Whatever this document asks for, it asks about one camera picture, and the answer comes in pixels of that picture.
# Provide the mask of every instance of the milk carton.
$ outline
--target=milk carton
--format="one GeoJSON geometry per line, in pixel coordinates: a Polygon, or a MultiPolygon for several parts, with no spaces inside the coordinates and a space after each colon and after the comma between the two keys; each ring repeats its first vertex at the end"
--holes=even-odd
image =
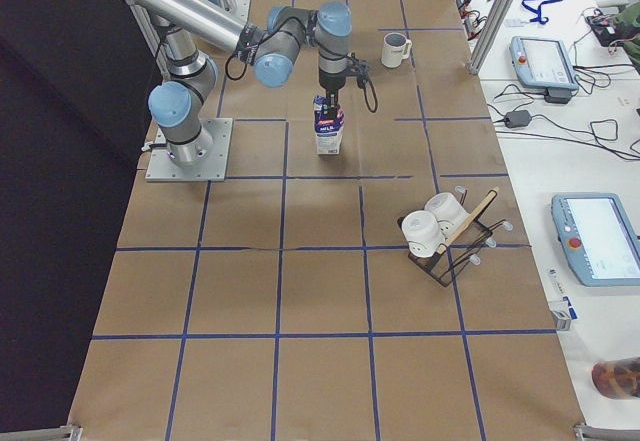
{"type": "Polygon", "coordinates": [[[314,127],[317,154],[340,154],[344,112],[338,108],[338,115],[330,118],[327,114],[326,99],[316,95],[313,100],[314,127]]]}

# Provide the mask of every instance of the grid square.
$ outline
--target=grid square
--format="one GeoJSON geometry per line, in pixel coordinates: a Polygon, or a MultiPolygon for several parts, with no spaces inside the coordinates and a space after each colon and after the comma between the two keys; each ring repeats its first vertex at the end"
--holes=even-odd
{"type": "Polygon", "coordinates": [[[408,250],[369,251],[371,317],[375,332],[458,331],[454,292],[407,258],[408,250]]]}
{"type": "Polygon", "coordinates": [[[363,175],[427,176],[429,155],[422,122],[363,123],[358,127],[363,175]]]}
{"type": "Polygon", "coordinates": [[[366,339],[280,341],[277,439],[373,441],[366,339]]]}
{"type": "Polygon", "coordinates": [[[290,180],[285,213],[288,249],[362,245],[357,181],[290,180]]]}
{"type": "Polygon", "coordinates": [[[203,245],[278,249],[282,181],[229,179],[211,188],[203,245]]]}
{"type": "Polygon", "coordinates": [[[233,123],[227,176],[281,176],[285,121],[233,123]]]}
{"type": "MultiPolygon", "coordinates": [[[[453,69],[421,69],[416,72],[416,76],[427,118],[483,117],[487,118],[488,122],[489,110],[480,80],[477,76],[469,74],[464,64],[459,64],[453,69]]],[[[493,150],[492,145],[485,149],[487,152],[493,150]]]]}
{"type": "Polygon", "coordinates": [[[193,252],[119,252],[94,334],[182,333],[193,252]]]}
{"type": "Polygon", "coordinates": [[[454,0],[402,0],[408,28],[460,29],[454,0]]]}
{"type": "Polygon", "coordinates": [[[251,0],[249,20],[264,29],[267,26],[269,13],[274,6],[291,6],[291,0],[251,0]]]}
{"type": "Polygon", "coordinates": [[[148,183],[143,171],[136,172],[118,247],[195,246],[206,186],[148,183]]]}
{"type": "Polygon", "coordinates": [[[490,121],[428,121],[427,130],[439,175],[507,172],[490,121]]]}
{"type": "MultiPolygon", "coordinates": [[[[338,1],[344,4],[347,3],[347,0],[294,0],[294,6],[302,9],[320,9],[323,4],[333,1],[338,1]]],[[[314,55],[317,57],[317,51],[315,51],[315,49],[312,51],[314,51],[314,55]]]]}
{"type": "Polygon", "coordinates": [[[200,253],[190,333],[273,333],[277,251],[200,253]]]}
{"type": "Polygon", "coordinates": [[[382,439],[481,439],[459,336],[376,338],[375,360],[382,439]]]}
{"type": "Polygon", "coordinates": [[[498,197],[491,203],[487,212],[480,218],[485,225],[493,224],[500,219],[506,219],[513,225],[513,231],[505,231],[498,228],[495,240],[500,244],[529,244],[529,238],[524,228],[516,196],[513,193],[511,182],[507,176],[500,177],[475,177],[475,178],[443,178],[438,179],[441,191],[448,191],[457,195],[456,186],[467,189],[464,202],[465,209],[471,211],[487,195],[490,189],[498,187],[498,197]]]}
{"type": "Polygon", "coordinates": [[[283,333],[367,331],[360,251],[286,252],[282,273],[283,333]]]}
{"type": "Polygon", "coordinates": [[[271,339],[189,340],[172,439],[269,439],[271,339]]]}
{"type": "Polygon", "coordinates": [[[555,333],[469,338],[487,439],[572,441],[584,422],[555,333]]]}
{"type": "Polygon", "coordinates": [[[411,40],[416,72],[421,73],[421,81],[427,73],[459,70],[471,58],[464,30],[412,31],[411,40]]]}
{"type": "Polygon", "coordinates": [[[386,68],[380,61],[384,33],[354,35],[353,45],[357,46],[364,59],[371,61],[369,73],[378,95],[379,107],[371,114],[362,102],[356,105],[358,119],[362,127],[371,124],[387,124],[398,118],[420,118],[418,83],[410,60],[403,61],[397,68],[386,68]]]}
{"type": "Polygon", "coordinates": [[[164,439],[180,341],[92,341],[69,422],[83,438],[164,439]]]}
{"type": "Polygon", "coordinates": [[[530,248],[486,249],[480,257],[480,266],[458,276],[468,330],[554,328],[530,248]]]}
{"type": "Polygon", "coordinates": [[[398,218],[424,209],[426,201],[435,194],[430,176],[363,180],[362,186],[367,246],[405,245],[398,218]]]}
{"type": "MultiPolygon", "coordinates": [[[[233,61],[229,65],[229,71],[238,76],[242,72],[243,65],[239,61],[233,61]]],[[[291,96],[287,89],[268,88],[258,81],[251,68],[241,81],[226,80],[222,97],[221,116],[265,119],[287,117],[287,98],[291,96]]],[[[295,80],[297,71],[294,70],[289,82],[295,80]]]]}
{"type": "MultiPolygon", "coordinates": [[[[375,32],[378,29],[400,29],[404,31],[400,0],[349,0],[349,9],[353,16],[353,30],[363,33],[375,32]]],[[[377,45],[382,52],[382,35],[377,45]]]]}

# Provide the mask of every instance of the white mug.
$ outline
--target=white mug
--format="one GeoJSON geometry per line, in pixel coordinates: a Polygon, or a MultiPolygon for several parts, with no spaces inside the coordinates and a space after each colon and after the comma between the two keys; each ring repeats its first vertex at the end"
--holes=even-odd
{"type": "Polygon", "coordinates": [[[418,258],[429,258],[444,243],[436,217],[428,211],[414,211],[402,220],[402,233],[409,251],[418,258]]]}
{"type": "Polygon", "coordinates": [[[411,40],[402,33],[387,33],[382,44],[382,64],[397,68],[411,54],[411,40]]]}
{"type": "Polygon", "coordinates": [[[427,201],[424,209],[436,217],[445,238],[448,238],[469,216],[455,196],[447,192],[436,194],[427,201]]]}

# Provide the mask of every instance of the power adapter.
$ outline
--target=power adapter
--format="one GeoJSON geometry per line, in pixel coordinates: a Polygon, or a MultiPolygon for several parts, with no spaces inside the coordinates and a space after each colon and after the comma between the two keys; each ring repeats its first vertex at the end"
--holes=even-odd
{"type": "Polygon", "coordinates": [[[526,109],[509,111],[504,115],[504,119],[502,121],[504,122],[504,125],[509,129],[524,128],[526,126],[529,126],[529,123],[531,122],[531,115],[526,109]]]}
{"type": "Polygon", "coordinates": [[[544,93],[544,100],[553,104],[567,104],[572,97],[571,91],[563,88],[547,88],[544,93]]]}

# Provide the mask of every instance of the touch screen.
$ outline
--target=touch screen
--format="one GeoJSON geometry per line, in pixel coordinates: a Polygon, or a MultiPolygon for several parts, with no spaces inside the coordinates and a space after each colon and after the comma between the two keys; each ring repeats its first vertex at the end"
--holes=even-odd
{"type": "Polygon", "coordinates": [[[573,82],[567,73],[557,42],[523,38],[522,47],[534,81],[561,84],[573,82]]]}
{"type": "Polygon", "coordinates": [[[567,205],[594,279],[640,277],[633,242],[612,199],[568,198],[567,205]]]}

